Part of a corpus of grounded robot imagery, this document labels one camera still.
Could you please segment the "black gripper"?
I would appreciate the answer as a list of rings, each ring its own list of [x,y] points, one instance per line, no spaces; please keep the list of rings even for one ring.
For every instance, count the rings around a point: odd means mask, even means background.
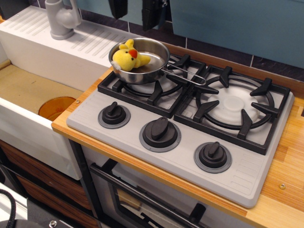
[[[120,19],[127,15],[128,0],[109,0],[112,16]],[[165,21],[165,7],[167,0],[143,0],[142,1],[142,29],[148,31],[160,26]]]

